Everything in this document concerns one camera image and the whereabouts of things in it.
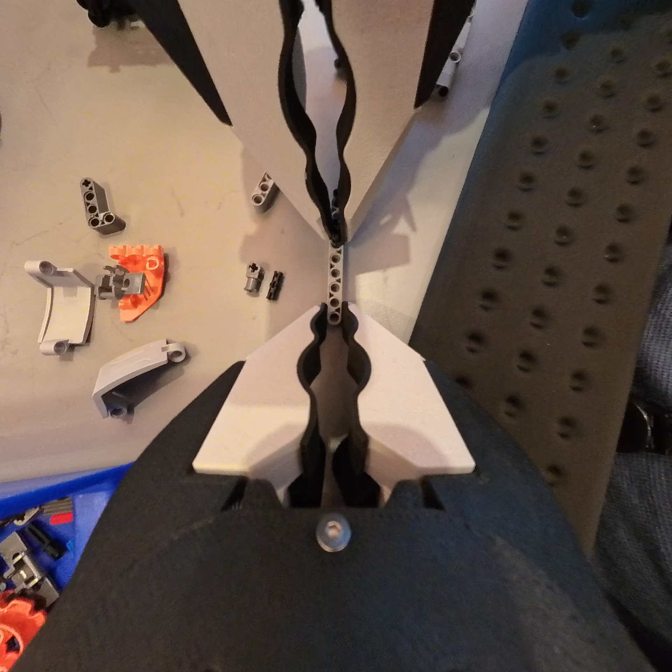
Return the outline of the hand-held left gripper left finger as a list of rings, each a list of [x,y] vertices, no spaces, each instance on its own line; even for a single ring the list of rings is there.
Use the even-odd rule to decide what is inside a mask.
[[[319,355],[325,304],[307,310],[250,354],[192,466],[204,475],[291,483],[302,474],[301,441],[315,419],[305,352]]]

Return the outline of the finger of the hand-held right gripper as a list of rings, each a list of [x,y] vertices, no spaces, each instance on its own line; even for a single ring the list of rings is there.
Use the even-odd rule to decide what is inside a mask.
[[[234,134],[332,246],[339,224],[316,163],[316,130],[299,96],[301,1],[180,1]]]
[[[317,1],[345,80],[337,121],[343,244],[372,208],[415,116],[434,1]]]

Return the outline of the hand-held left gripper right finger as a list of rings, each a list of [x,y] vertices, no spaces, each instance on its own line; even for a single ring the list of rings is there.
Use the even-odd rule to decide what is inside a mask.
[[[342,336],[355,390],[347,463],[374,481],[463,475],[475,459],[425,360],[356,304],[344,304]]]

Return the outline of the short grey holed beam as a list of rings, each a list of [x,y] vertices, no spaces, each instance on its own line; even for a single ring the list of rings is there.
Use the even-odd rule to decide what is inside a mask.
[[[267,212],[274,205],[279,191],[277,183],[270,174],[264,172],[251,194],[251,203],[254,210],[260,214]]]

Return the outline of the long light grey holed beam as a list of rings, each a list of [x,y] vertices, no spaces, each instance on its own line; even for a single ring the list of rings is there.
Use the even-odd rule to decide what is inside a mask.
[[[330,327],[340,325],[343,316],[345,298],[345,252],[346,245],[330,247],[327,254],[327,324]]]

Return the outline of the blue plastic bin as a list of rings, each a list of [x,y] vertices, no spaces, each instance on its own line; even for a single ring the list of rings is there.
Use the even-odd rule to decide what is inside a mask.
[[[1,510],[8,508],[19,511],[60,497],[74,496],[76,514],[83,519],[80,526],[86,541],[84,551],[99,518],[130,466],[128,463],[112,468],[2,483]]]

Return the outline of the grey rectangular holed panel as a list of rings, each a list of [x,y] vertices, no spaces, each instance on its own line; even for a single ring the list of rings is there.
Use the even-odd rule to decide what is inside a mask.
[[[456,76],[459,65],[464,55],[466,42],[472,26],[473,15],[470,15],[465,21],[454,46],[452,47],[448,59],[443,66],[442,72],[433,89],[433,97],[436,99],[445,99],[449,94],[453,79]]]

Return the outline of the light grey wing panel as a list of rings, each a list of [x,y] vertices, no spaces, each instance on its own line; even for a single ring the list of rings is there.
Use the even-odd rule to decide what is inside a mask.
[[[103,419],[125,417],[132,403],[120,392],[121,386],[165,365],[179,364],[187,357],[188,351],[181,342],[159,339],[106,363],[99,370],[91,395],[98,413]]]

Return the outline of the orange curved panel piece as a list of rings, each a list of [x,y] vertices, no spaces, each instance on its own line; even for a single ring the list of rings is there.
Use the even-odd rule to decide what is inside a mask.
[[[144,273],[145,295],[122,298],[118,301],[120,320],[131,323],[156,304],[163,294],[165,257],[160,245],[111,245],[109,257],[133,273]]]

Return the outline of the dark grey bent beam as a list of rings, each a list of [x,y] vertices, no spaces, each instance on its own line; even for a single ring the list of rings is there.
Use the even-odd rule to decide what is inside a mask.
[[[109,236],[125,230],[125,221],[110,210],[105,189],[98,182],[84,177],[80,180],[80,191],[87,225],[90,229],[101,236]]]

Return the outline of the dark grey connector block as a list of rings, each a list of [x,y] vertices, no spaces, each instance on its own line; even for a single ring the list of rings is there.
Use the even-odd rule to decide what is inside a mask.
[[[96,279],[96,296],[100,300],[117,300],[145,295],[144,273],[133,273],[122,265],[106,265]]]

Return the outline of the light grey curved panel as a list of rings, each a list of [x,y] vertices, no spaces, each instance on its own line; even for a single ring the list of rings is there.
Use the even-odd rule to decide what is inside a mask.
[[[44,319],[38,337],[45,356],[62,356],[72,346],[84,344],[93,323],[95,288],[73,268],[49,261],[27,261],[25,272],[47,290]]]

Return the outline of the pile of building pieces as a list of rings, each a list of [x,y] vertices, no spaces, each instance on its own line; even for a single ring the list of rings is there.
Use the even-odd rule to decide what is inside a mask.
[[[10,671],[70,582],[86,544],[75,498],[1,510],[1,670]]]

